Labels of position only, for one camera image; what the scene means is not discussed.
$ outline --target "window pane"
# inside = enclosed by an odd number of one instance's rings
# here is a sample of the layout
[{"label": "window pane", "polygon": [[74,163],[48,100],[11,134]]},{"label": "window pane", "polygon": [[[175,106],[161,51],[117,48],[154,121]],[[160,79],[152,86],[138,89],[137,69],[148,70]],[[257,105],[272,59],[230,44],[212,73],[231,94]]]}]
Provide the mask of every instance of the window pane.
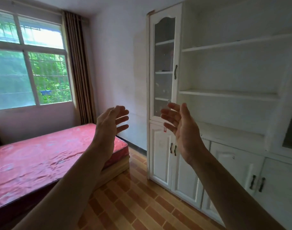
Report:
[{"label": "window pane", "polygon": [[35,105],[22,52],[0,50],[0,109]]},{"label": "window pane", "polygon": [[40,104],[71,101],[63,55],[29,52]]},{"label": "window pane", "polygon": [[0,12],[0,41],[19,43],[13,15]]},{"label": "window pane", "polygon": [[61,26],[21,17],[19,23],[25,44],[64,49]]}]

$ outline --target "floor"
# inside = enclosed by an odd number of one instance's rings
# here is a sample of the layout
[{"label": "floor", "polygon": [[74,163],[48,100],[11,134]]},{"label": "floor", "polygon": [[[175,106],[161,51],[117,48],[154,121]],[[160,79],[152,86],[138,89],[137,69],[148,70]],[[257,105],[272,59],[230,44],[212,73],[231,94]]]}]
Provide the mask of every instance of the floor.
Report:
[{"label": "floor", "polygon": [[147,162],[129,149],[130,169],[96,190],[77,230],[219,230],[220,224],[147,180]]}]

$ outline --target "mattress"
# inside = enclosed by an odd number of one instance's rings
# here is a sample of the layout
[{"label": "mattress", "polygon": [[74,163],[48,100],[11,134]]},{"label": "mattress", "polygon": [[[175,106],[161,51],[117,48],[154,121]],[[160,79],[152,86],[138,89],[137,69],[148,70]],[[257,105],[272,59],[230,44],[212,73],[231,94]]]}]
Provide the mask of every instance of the mattress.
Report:
[{"label": "mattress", "polygon": [[[0,208],[58,181],[90,145],[96,125],[86,124],[0,147]],[[129,155],[115,138],[104,168]]]}]

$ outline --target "bed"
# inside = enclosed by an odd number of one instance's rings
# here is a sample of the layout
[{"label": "bed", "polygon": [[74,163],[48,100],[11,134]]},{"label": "bed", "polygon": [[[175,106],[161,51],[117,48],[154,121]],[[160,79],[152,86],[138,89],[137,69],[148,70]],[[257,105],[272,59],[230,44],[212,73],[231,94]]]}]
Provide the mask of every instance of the bed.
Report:
[{"label": "bed", "polygon": [[[34,207],[90,145],[96,125],[86,124],[0,147],[0,226]],[[128,144],[114,151],[96,188],[129,168]]]}]

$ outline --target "blue cloth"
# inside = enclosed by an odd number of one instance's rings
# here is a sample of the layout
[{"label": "blue cloth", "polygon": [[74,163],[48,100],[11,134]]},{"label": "blue cloth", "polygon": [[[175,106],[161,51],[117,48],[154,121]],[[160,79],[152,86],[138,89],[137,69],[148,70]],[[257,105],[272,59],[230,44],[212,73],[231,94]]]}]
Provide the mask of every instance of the blue cloth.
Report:
[{"label": "blue cloth", "polygon": [[43,96],[45,96],[45,95],[51,95],[51,90],[42,90],[42,91],[41,91],[41,94],[42,94]]}]

